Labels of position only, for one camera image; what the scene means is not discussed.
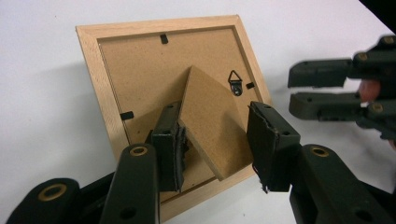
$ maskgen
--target white surface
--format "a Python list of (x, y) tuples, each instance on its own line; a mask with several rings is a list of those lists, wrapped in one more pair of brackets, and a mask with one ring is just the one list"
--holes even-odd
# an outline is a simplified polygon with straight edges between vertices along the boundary
[[(363, 181), (388, 191), (396, 153), (353, 123), (302, 121), (288, 112), (289, 68), (351, 57), (391, 34), (358, 0), (0, 1), (0, 223), (37, 184), (70, 177), (85, 186), (116, 168), (75, 26), (239, 14), (275, 108), (302, 144), (334, 149)], [(356, 90), (356, 82), (348, 83)], [(175, 217), (176, 223), (293, 223), (287, 193), (256, 176)]]

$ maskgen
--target wooden frame border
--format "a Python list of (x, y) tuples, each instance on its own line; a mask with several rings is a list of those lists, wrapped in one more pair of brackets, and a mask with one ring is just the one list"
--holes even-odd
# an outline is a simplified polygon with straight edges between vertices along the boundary
[[(247, 70), (256, 86), (259, 100), (271, 104), (270, 94), (265, 86), (264, 79), (248, 41), (248, 36), (239, 16), (220, 16), (193, 19), (176, 19), (164, 21), (139, 21), (115, 24), (78, 26), (78, 38), (85, 57), (88, 70), (91, 74), (92, 85), (95, 89), (99, 106), (105, 121), (108, 137), (113, 150), (122, 151), (129, 143), (120, 111), (107, 74), (106, 65), (100, 50), (99, 42), (106, 38), (119, 38), (133, 35), (152, 35), (169, 32), (194, 32), (216, 30), (223, 28), (233, 29), (238, 41)], [(196, 204), (211, 198), (225, 189), (252, 176), (250, 167), (219, 182), (212, 179), (201, 186), (187, 190), (175, 198), (162, 203), (162, 221), (174, 217)]]

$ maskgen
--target brass screw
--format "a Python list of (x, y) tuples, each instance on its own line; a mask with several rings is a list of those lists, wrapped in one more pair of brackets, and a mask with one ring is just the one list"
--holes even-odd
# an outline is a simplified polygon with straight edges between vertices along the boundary
[(41, 202), (49, 202), (61, 197), (67, 190), (67, 186), (65, 184), (53, 184), (48, 186), (40, 191), (38, 194), (38, 200)]
[(329, 152), (322, 147), (311, 147), (311, 152), (319, 157), (328, 157)]
[(149, 150), (146, 147), (134, 147), (129, 151), (129, 154), (131, 156), (143, 156), (145, 155)]
[(382, 111), (384, 111), (384, 107), (379, 103), (373, 103), (372, 109), (374, 110), (375, 113), (381, 113)]
[(362, 61), (366, 61), (368, 59), (367, 54), (366, 53), (359, 53), (358, 57), (362, 60)]
[(385, 37), (384, 37), (384, 42), (385, 42), (386, 44), (393, 44), (393, 43), (395, 42), (395, 40), (393, 39), (392, 36), (385, 36)]

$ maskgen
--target brown fiberboard panel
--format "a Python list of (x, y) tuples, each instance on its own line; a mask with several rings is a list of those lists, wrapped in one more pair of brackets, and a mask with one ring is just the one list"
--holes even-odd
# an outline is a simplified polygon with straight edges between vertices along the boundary
[(252, 163), (234, 97), (214, 78), (195, 66), (191, 68), (179, 121), (219, 180)]

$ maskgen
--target wooden picture frame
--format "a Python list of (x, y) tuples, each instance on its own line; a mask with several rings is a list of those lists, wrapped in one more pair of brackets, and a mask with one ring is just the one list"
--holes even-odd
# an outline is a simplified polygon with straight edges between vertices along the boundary
[[(221, 62), (209, 64), (210, 60), (197, 56), (195, 58), (198, 58), (198, 61), (193, 63), (195, 65), (197, 63), (201, 64), (206, 70), (210, 70), (210, 66), (218, 67), (219, 65), (221, 67), (223, 63), (224, 69), (240, 64), (238, 66), (242, 66), (244, 81), (247, 80), (250, 86), (254, 86), (251, 90), (246, 89), (244, 86), (247, 91), (247, 93), (244, 93), (246, 97), (269, 105), (272, 103), (260, 67), (248, 41), (245, 28), (237, 15), (83, 25), (77, 26), (77, 32), (116, 158), (119, 157), (124, 148), (134, 141), (143, 139), (143, 136), (147, 134), (148, 128), (152, 125), (152, 121), (155, 121), (159, 116), (159, 111), (161, 112), (159, 108), (165, 104), (172, 103), (171, 101), (182, 98), (180, 94), (183, 90), (179, 92), (178, 86), (177, 88), (168, 88), (168, 91), (172, 90), (178, 93), (175, 93), (176, 96), (166, 96), (169, 99), (165, 98), (165, 100), (161, 96), (156, 95), (155, 91), (163, 83), (163, 85), (179, 86), (185, 84), (184, 79), (179, 80), (178, 78), (184, 78), (186, 73), (188, 73), (185, 67), (187, 66), (186, 64), (189, 64), (189, 61), (184, 60), (186, 55), (224, 51), (222, 53), (229, 56), (222, 57)], [(168, 41), (166, 39), (166, 43), (163, 43), (164, 40), (162, 40), (161, 43), (160, 37), (169, 38), (171, 43), (178, 41), (178, 43), (183, 45), (179, 48), (172, 49), (172, 47), (167, 47), (168, 49), (164, 51), (159, 50), (161, 44), (166, 44)], [(196, 50), (191, 49), (191, 51), (185, 52), (188, 48), (196, 48)], [(183, 63), (182, 71), (173, 70), (179, 62), (180, 64)], [(157, 83), (157, 79), (153, 79), (151, 73), (161, 73), (156, 78), (162, 79), (158, 80)], [(172, 79), (173, 77), (170, 77), (172, 76), (170, 74), (175, 74), (175, 79)], [(138, 89), (131, 95), (135, 97), (137, 94), (141, 94), (140, 98), (131, 98), (130, 100), (131, 95), (124, 91), (125, 88), (129, 88), (126, 86), (129, 84), (131, 84), (130, 90)], [(130, 110), (130, 107), (137, 115), (150, 115), (150, 117), (141, 119), (144, 122), (137, 122), (131, 128), (130, 121), (121, 120), (120, 117), (120, 114)], [(192, 160), (196, 163), (191, 168), (192, 170), (187, 172), (189, 175), (194, 174), (193, 183), (189, 182), (187, 178), (186, 181), (189, 182), (189, 185), (181, 193), (162, 193), (162, 221), (188, 210), (254, 174), (251, 167), (246, 167), (236, 174), (218, 181), (210, 173), (210, 169), (207, 168), (205, 162), (199, 159), (199, 154), (194, 151), (190, 154), (190, 158), (187, 158), (187, 160)]]

